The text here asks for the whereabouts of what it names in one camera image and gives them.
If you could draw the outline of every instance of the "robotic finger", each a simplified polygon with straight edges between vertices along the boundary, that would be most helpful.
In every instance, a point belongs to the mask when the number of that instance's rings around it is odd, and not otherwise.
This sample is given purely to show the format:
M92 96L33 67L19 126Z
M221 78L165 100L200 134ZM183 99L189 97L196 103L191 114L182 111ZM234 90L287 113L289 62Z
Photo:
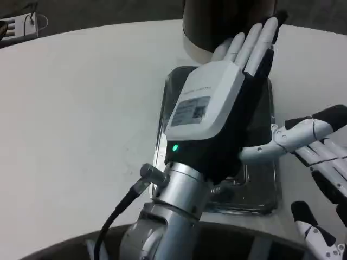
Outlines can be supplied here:
M346 245L335 244L335 237L318 225L309 206L304 201L294 202L291 210L299 233L318 260L346 258Z
M240 160L245 164L260 163L274 160L286 153L292 153L303 146L307 146L317 140L325 138L327 135L339 130L347 125L347 107L345 105L335 105L312 116L296 118L285 121L285 125L278 128L272 125L272 140L268 144L245 147L239 154ZM336 148L330 140L326 141L327 145L335 149L338 154L347 158L347 153L342 148ZM305 153L305 149L296 152ZM321 156L326 159L332 159L330 154L321 152ZM319 158L313 155L307 155L307 160L316 162ZM347 179L347 167L342 167Z
M295 155L310 167L317 186L337 205L336 212L347 226L347 151L332 140L324 139L297 149Z

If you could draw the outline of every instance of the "white table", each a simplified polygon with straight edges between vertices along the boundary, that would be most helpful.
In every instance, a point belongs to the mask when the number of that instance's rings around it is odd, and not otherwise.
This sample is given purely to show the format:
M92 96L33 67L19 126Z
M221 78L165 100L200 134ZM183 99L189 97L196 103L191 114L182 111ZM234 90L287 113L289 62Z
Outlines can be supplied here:
M283 26L271 80L277 122L347 103L347 38ZM164 81L194 64L181 21L111 25L0 50L0 258L100 229L152 162ZM347 145L347 129L333 136ZM204 214L298 240L290 203L305 200L339 239L343 225L293 156L280 160L283 205L270 217ZM144 194L116 221L138 217ZM323 210L318 214L318 207Z

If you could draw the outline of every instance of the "white robotic hand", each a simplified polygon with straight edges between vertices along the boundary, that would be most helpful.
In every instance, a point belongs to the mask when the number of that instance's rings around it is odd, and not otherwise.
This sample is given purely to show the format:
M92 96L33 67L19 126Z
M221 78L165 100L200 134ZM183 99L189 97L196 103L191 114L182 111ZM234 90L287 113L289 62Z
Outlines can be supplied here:
M347 226L347 150L323 139L297 149L294 154L310 167L317 186L337 205L336 212ZM300 234L317 259L347 258L346 244L335 244L334 236L319 227L305 202L297 201L291 208Z
M346 244L335 243L335 237L318 225L309 206L304 201L294 202L291 209L299 233L317 260L346 259Z

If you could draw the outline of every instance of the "black object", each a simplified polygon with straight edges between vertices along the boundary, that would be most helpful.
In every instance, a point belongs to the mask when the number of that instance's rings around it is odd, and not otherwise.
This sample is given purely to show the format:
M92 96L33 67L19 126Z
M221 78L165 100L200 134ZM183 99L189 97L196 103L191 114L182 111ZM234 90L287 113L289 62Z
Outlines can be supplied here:
M308 223L318 229L322 234L327 246L332 246L336 242L336 238L324 230L322 227L318 226L316 219L314 218L310 207L304 201L296 201L292 203L291 210L293 213L294 221L301 221Z
M313 114L312 117L329 123L335 132L347 124L347 107L335 105Z
M273 50L268 49L255 76L245 73L246 78L232 111L218 134L205 140L168 141L165 164L189 165L215 185L238 174L242 166L238 154L246 144L246 129L262 96L262 86L267 81L272 59ZM173 151L174 145L179 149Z
M291 205L294 221L306 222L312 226L318 226L316 219L314 218L310 207L304 201L295 201Z
M104 241L106 234L114 222L114 220L123 213L123 211L126 210L127 207L137 198L139 197L139 194L135 191L133 187L131 187L128 191L128 193L124 196L124 198L121 200L121 202L115 207L114 211L111 213L111 215L108 217L104 225L102 226L98 239L95 242L94 247L94 260L99 260L100 258L100 247L102 242Z
M345 196L336 189L319 171L313 171L312 176L320 191L328 200L337 205L336 213L343 224L347 227L347 200Z
M0 21L0 41L5 37L9 25L5 21Z
M277 0L184 0L183 31L193 44L214 51L227 38L242 31L248 33L253 24L271 17L276 3Z
M347 107L345 105L335 105L316 114L313 114L312 116L286 120L284 124L286 129L289 130L301 121L309 118L327 122L329 125L331 125L332 129L335 132L347 124Z

